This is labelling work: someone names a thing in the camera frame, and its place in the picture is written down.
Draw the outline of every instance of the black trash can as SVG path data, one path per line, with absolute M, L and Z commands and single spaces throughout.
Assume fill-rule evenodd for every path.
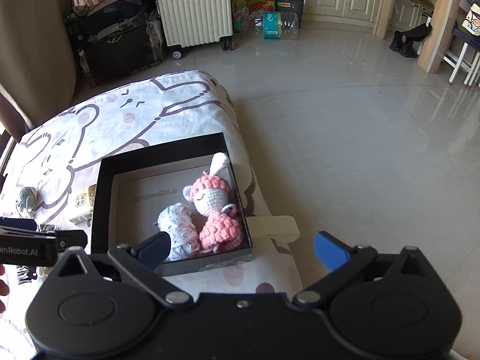
M 275 10 L 277 12 L 295 12 L 298 16 L 298 28 L 300 28 L 304 3 L 305 0 L 275 0 Z

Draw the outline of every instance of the white patterned bedspread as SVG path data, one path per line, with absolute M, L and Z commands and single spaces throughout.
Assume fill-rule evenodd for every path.
M 33 186 L 39 191 L 34 214 L 37 223 L 75 228 L 64 210 L 69 194 L 97 182 L 102 158 L 220 131 L 225 135 L 246 215 L 270 215 L 239 133 L 233 103 L 214 78 L 199 71 L 159 76 L 103 93 L 26 134 L 7 166 L 0 214 L 17 218 L 18 191 Z M 87 222 L 78 227 L 90 236 L 90 226 Z M 7 271 L 11 291 L 2 298 L 7 311 L 0 314 L 0 358 L 29 359 L 35 351 L 24 316 L 38 283 L 18 286 L 15 267 Z M 168 279 L 194 296 L 201 291 L 292 295 L 301 289 L 290 250 L 271 239 L 253 240 L 251 262 Z

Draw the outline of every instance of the white suitcase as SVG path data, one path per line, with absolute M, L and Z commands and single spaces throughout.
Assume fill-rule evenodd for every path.
M 233 50 L 230 0 L 158 0 L 158 8 L 174 59 L 197 44 L 223 41 L 224 50 Z

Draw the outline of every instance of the large clear plastic bottle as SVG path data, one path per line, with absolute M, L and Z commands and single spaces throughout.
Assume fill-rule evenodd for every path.
M 298 37 L 299 19 L 295 12 L 255 12 L 248 16 L 243 28 L 247 35 L 294 40 Z

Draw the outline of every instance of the gray crochet toy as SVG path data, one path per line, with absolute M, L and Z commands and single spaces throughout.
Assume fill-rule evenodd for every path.
M 34 187 L 23 187 L 16 199 L 17 210 L 23 216 L 23 210 L 27 211 L 28 217 L 33 218 L 33 210 L 37 204 L 38 192 Z

